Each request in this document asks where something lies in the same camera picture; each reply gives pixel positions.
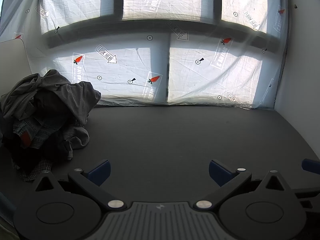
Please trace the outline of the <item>dark grey garment on pile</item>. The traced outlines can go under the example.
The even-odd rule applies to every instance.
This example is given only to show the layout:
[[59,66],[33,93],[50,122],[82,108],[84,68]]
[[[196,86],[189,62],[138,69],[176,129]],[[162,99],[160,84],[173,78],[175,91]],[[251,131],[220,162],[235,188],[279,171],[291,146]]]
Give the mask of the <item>dark grey garment on pile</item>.
[[[1,96],[1,154],[24,182],[65,165],[74,150],[88,145],[87,118],[100,99],[90,82],[71,83],[54,69],[21,79]],[[15,123],[29,118],[59,127],[38,150],[12,131]]]

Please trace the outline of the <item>white printed plastic curtain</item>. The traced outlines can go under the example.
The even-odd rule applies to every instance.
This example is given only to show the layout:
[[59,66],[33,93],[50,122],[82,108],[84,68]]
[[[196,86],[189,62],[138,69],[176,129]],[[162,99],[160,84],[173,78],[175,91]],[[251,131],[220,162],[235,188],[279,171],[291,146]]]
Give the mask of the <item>white printed plastic curtain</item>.
[[31,71],[87,81],[105,105],[273,108],[287,0],[1,0],[1,40]]

